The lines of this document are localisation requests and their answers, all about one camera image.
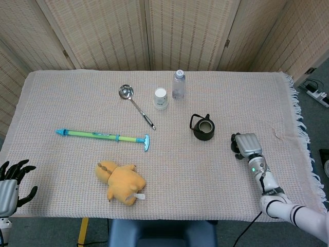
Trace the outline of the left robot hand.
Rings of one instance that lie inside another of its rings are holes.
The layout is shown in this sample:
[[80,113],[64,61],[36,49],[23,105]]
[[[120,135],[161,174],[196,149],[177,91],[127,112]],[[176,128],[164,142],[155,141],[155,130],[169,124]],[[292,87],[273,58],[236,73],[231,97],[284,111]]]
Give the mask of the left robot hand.
[[17,208],[30,202],[36,195],[38,187],[33,186],[31,192],[24,198],[20,198],[19,189],[24,176],[35,170],[36,166],[25,166],[29,162],[21,160],[18,163],[11,165],[6,161],[1,165],[1,218],[12,216]]

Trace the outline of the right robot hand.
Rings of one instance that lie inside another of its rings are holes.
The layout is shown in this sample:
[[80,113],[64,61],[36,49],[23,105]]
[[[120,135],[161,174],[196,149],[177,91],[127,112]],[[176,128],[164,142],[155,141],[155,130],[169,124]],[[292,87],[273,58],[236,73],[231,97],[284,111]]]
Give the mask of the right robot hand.
[[235,158],[238,160],[250,159],[250,157],[262,154],[262,147],[254,133],[232,134],[231,150],[235,153]]

